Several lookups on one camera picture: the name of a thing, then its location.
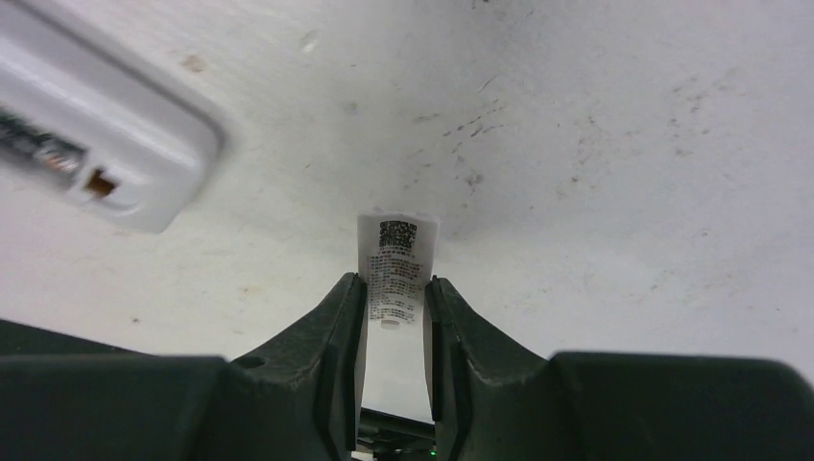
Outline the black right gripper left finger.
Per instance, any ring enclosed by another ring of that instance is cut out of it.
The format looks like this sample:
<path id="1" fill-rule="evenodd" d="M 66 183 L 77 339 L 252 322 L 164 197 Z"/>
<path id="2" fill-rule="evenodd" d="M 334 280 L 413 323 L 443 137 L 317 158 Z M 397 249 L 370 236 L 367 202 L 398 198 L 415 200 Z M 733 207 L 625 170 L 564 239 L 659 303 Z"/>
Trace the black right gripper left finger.
<path id="1" fill-rule="evenodd" d="M 366 287 L 343 275 L 254 350 L 151 355 L 1 324 L 5 460 L 347 460 L 364 379 Z"/>

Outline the white remote control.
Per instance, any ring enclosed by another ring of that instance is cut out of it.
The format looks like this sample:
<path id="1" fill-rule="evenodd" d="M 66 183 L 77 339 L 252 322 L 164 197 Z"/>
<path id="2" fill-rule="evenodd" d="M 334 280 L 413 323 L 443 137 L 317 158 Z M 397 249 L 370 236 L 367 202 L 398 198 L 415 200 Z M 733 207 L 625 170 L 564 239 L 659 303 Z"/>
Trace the white remote control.
<path id="1" fill-rule="evenodd" d="M 204 97 L 54 1 L 1 5 L 1 171 L 164 231 L 227 146 Z"/>

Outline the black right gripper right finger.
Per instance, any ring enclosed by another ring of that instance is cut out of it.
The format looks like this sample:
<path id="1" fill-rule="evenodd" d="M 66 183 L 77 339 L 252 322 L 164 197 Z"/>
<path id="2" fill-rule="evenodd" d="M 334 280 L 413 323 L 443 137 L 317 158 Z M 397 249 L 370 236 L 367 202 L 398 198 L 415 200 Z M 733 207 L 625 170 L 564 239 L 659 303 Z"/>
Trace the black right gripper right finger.
<path id="1" fill-rule="evenodd" d="M 809 460 L 813 390 L 769 360 L 609 352 L 543 358 L 447 279 L 425 289 L 442 460 Z"/>

